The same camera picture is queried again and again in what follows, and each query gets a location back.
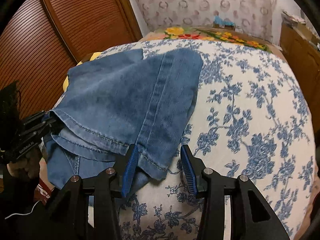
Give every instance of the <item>white cable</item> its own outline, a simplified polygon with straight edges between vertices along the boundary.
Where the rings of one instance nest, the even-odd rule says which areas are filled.
[[[30,214],[33,212],[33,209],[35,208],[35,206],[36,206],[39,202],[41,202],[41,201],[39,200],[39,201],[37,201],[37,202],[33,205],[32,210],[31,210],[31,212],[30,212],[30,213],[27,213],[27,214],[13,213],[13,214],[11,214],[10,216],[7,216],[7,217],[6,217],[6,218],[4,218],[4,219],[8,219],[8,218],[10,218],[10,217],[12,217],[12,216],[14,216],[14,215],[19,215],[19,216],[26,216],[26,215],[30,215]]]

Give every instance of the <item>black cloth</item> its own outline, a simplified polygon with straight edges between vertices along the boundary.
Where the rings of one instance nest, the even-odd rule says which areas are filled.
[[[0,235],[3,239],[18,239],[16,235],[15,215],[5,220],[13,213],[29,213],[34,205],[33,197],[39,178],[28,182],[12,177],[7,169],[3,172],[4,191],[0,193]]]

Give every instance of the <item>blue floral bedspread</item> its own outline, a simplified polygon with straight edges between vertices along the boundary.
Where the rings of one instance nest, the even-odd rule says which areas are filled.
[[[199,40],[137,42],[99,57],[137,48],[150,57],[181,47],[204,62],[181,144],[224,176],[246,174],[293,239],[309,203],[315,144],[311,114],[290,67],[268,52]],[[167,178],[147,184],[121,207],[123,240],[196,239],[203,200],[188,192],[178,149]],[[225,205],[224,239],[230,239],[228,197]]]

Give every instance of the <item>yellow cloth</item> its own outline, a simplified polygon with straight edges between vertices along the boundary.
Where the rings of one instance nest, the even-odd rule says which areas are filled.
[[[100,54],[101,54],[101,52],[95,52],[95,53],[93,53],[93,55],[92,55],[91,58],[90,58],[90,61],[96,59],[96,57],[99,56]],[[64,92],[67,91],[68,85],[69,85],[69,80],[68,80],[68,76],[67,76],[66,79],[64,80],[63,86],[62,86]]]

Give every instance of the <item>human hand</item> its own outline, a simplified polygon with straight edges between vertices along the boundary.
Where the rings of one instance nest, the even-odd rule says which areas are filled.
[[[7,164],[8,171],[11,176],[22,180],[30,180],[37,178],[40,172],[39,161],[42,158],[39,147],[33,148],[24,158],[16,163]]]

